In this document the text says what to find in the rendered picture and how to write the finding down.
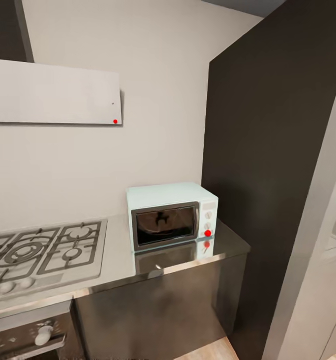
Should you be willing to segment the microwave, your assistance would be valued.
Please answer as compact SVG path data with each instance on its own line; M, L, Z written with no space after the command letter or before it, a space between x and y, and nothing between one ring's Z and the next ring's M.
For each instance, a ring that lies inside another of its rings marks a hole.
M193 181L129 187L126 203L133 252L215 233L218 197Z

